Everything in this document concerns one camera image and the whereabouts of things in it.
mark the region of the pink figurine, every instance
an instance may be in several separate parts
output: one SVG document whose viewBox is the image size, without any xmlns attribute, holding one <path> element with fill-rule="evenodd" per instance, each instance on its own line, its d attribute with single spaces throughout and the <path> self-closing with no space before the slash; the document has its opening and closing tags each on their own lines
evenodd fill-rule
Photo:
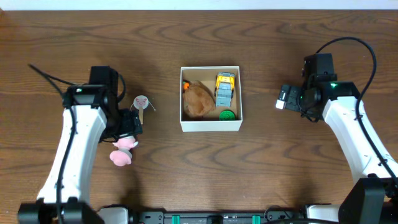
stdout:
<svg viewBox="0 0 398 224">
<path fill-rule="evenodd" d="M 119 148 L 119 150 L 113 151 L 111 155 L 109 155 L 113 163 L 117 166 L 131 164 L 132 154 L 130 149 L 138 145 L 136 139 L 133 136 L 128 136 L 119 139 L 117 142 L 113 143 L 113 145 Z"/>
</svg>

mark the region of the yellow toy truck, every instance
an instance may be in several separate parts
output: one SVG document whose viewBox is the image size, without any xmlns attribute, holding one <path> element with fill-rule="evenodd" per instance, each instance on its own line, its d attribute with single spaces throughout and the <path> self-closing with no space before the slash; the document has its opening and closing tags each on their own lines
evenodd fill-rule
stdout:
<svg viewBox="0 0 398 224">
<path fill-rule="evenodd" d="M 216 97 L 216 106 L 231 107 L 231 99 L 234 95 L 235 74 L 229 72 L 219 72 L 217 74 L 216 89 L 214 96 Z"/>
</svg>

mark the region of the open box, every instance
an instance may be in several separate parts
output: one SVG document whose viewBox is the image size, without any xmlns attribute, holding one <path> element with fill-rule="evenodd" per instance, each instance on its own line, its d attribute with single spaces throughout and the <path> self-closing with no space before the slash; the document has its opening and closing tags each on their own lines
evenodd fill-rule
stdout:
<svg viewBox="0 0 398 224">
<path fill-rule="evenodd" d="M 183 80 L 190 82 L 200 81 L 207 87 L 208 92 L 213 97 L 216 88 L 216 77 L 219 72 L 229 72 L 235 74 L 235 88 L 231 99 L 231 107 L 217 106 L 214 111 L 204 115 L 201 120 L 189 118 L 183 109 Z M 220 121 L 219 115 L 224 110 L 231 110 L 236 117 L 234 121 Z M 241 79 L 239 66 L 217 66 L 217 67 L 182 67 L 180 74 L 180 123 L 183 132 L 189 131 L 239 131 L 242 125 L 242 95 Z"/>
</svg>

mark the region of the cable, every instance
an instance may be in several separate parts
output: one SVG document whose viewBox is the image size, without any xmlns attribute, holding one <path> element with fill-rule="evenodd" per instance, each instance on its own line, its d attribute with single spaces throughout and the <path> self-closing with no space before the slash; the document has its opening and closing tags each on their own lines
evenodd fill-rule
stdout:
<svg viewBox="0 0 398 224">
<path fill-rule="evenodd" d="M 63 93 L 61 91 L 61 89 L 59 89 L 59 87 L 53 82 L 51 81 L 51 76 L 42 72 L 41 70 L 39 70 L 37 67 L 35 67 L 34 65 L 29 64 L 29 67 L 31 69 L 33 69 L 35 72 L 37 72 L 39 75 L 41 75 L 43 78 L 45 78 L 60 94 L 61 98 L 63 98 Z M 68 155 L 70 152 L 70 148 L 72 146 L 72 142 L 73 142 L 73 137 L 75 136 L 76 133 L 76 118 L 75 118 L 75 114 L 73 113 L 72 107 L 71 106 L 67 106 L 66 107 L 67 110 L 70 111 L 70 117 L 72 119 L 72 128 L 71 128 L 71 132 L 70 132 L 70 136 L 69 136 L 69 140 L 68 140 L 68 144 L 67 144 L 67 148 L 65 150 L 65 154 L 63 155 L 62 158 L 62 162 L 61 162 L 61 166 L 60 166 L 60 171 L 58 173 L 58 179 L 57 179 L 57 199 L 56 199 L 56 207 L 57 207 L 57 216 L 58 216 L 58 220 L 59 223 L 63 223 L 63 217 L 62 217 L 62 178 L 63 178 L 63 171 L 65 170 L 65 166 L 67 163 L 67 159 L 68 159 Z"/>
<path fill-rule="evenodd" d="M 317 123 L 317 122 L 319 121 L 319 118 L 312 119 L 312 118 L 310 117 L 310 115 L 308 115 L 308 113 L 307 113 L 306 111 L 303 110 L 303 108 L 302 108 L 301 105 L 300 105 L 300 99 L 299 99 L 299 98 L 297 98 L 296 101 L 297 101 L 297 106 L 300 108 L 300 113 L 301 113 L 301 117 L 302 117 L 302 118 L 307 118 L 309 121 L 311 121 L 311 122 L 313 122 L 313 123 Z"/>
<path fill-rule="evenodd" d="M 275 224 L 275 223 L 318 223 L 318 224 L 335 224 L 338 222 L 326 221 L 326 220 L 319 220 L 314 218 L 292 218 L 292 219 L 283 219 L 283 220 L 274 220 L 269 221 L 266 224 Z"/>
<path fill-rule="evenodd" d="M 64 83 L 64 84 L 68 84 L 68 85 L 76 85 L 76 84 L 74 84 L 74 83 L 71 83 L 71 82 L 62 80 L 62 79 L 57 78 L 57 77 L 54 77 L 54 76 L 52 76 L 52 75 L 49 75 L 49 74 L 47 74 L 47 73 L 45 73 L 45 72 L 39 70 L 36 66 L 34 66 L 34 65 L 32 65 L 32 64 L 29 64 L 29 67 L 30 67 L 31 69 L 35 70 L 37 73 L 41 74 L 43 77 L 48 77 L 48 78 L 51 78 L 51 79 L 53 79 L 53 80 L 56 80 L 56 81 L 58 81 L 58 82 L 62 82 L 62 83 Z"/>
<path fill-rule="evenodd" d="M 337 41 L 341 41 L 341 40 L 355 40 L 358 41 L 359 43 L 363 44 L 370 52 L 370 54 L 372 55 L 372 59 L 373 59 L 373 69 L 372 69 L 372 74 L 369 78 L 369 81 L 367 82 L 367 84 L 365 85 L 365 87 L 363 88 L 361 94 L 359 95 L 356 104 L 355 104 L 355 114 L 356 114 L 356 118 L 358 120 L 358 123 L 362 129 L 363 134 L 365 135 L 366 139 L 368 140 L 369 144 L 371 145 L 374 153 L 376 153 L 377 157 L 380 160 L 380 163 L 384 166 L 384 168 L 387 170 L 387 172 L 390 174 L 391 178 L 393 179 L 393 181 L 395 182 L 395 188 L 398 188 L 398 179 L 397 176 L 395 175 L 395 173 L 391 170 L 391 168 L 388 166 L 386 160 L 383 158 L 383 156 L 381 155 L 381 153 L 379 152 L 379 150 L 377 149 L 376 145 L 373 143 L 372 138 L 370 137 L 368 131 L 365 128 L 365 125 L 362 122 L 362 116 L 359 113 L 359 104 L 361 103 L 362 97 L 365 95 L 366 90 L 369 88 L 370 84 L 373 81 L 373 78 L 376 74 L 376 68 L 377 68 L 377 61 L 376 61 L 376 55 L 372 49 L 372 47 L 367 44 L 365 41 L 356 38 L 356 37 L 340 37 L 334 40 L 331 40 L 329 42 L 327 42 L 326 44 L 324 44 L 319 50 L 317 50 L 317 53 L 319 53 L 322 49 L 324 49 L 326 46 L 335 43 Z"/>
<path fill-rule="evenodd" d="M 122 81 L 122 84 L 123 84 L 123 91 L 118 96 L 118 103 L 123 100 L 124 95 L 126 94 L 126 83 L 124 82 L 124 78 L 123 78 L 123 76 L 121 74 L 119 74 L 119 78 L 120 78 L 120 80 Z"/>
<path fill-rule="evenodd" d="M 61 89 L 53 82 L 50 80 L 50 78 L 47 76 L 46 73 L 42 72 L 40 69 L 36 68 L 32 64 L 28 64 L 28 66 L 33 69 L 35 72 L 37 72 L 39 75 L 41 75 L 43 78 L 45 78 L 54 88 L 55 90 L 60 94 L 61 98 L 63 98 L 63 93 Z"/>
<path fill-rule="evenodd" d="M 63 217 L 62 217 L 62 213 L 61 213 L 61 205 L 62 205 L 62 178 L 63 178 L 63 171 L 65 170 L 65 166 L 67 164 L 67 160 L 68 160 L 68 156 L 69 156 L 69 152 L 70 152 L 70 148 L 72 146 L 72 142 L 73 142 L 73 137 L 75 136 L 76 133 L 76 118 L 75 118 L 75 114 L 73 113 L 72 107 L 67 108 L 70 111 L 70 116 L 72 118 L 72 128 L 70 130 L 70 136 L 69 136 L 69 141 L 67 144 L 67 148 L 65 150 L 65 154 L 63 155 L 62 158 L 62 162 L 61 162 L 61 166 L 60 166 L 60 171 L 58 173 L 58 179 L 57 179 L 57 215 L 58 215 L 58 219 L 59 219 L 59 223 L 63 223 Z"/>
</svg>

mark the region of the green bottle cap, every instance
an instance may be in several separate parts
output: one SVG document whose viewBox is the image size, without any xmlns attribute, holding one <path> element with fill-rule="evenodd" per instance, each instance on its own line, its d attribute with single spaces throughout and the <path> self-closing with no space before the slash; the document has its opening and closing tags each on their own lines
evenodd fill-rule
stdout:
<svg viewBox="0 0 398 224">
<path fill-rule="evenodd" d="M 235 114 L 230 110 L 224 110 L 220 113 L 220 121 L 234 121 L 236 120 Z"/>
</svg>

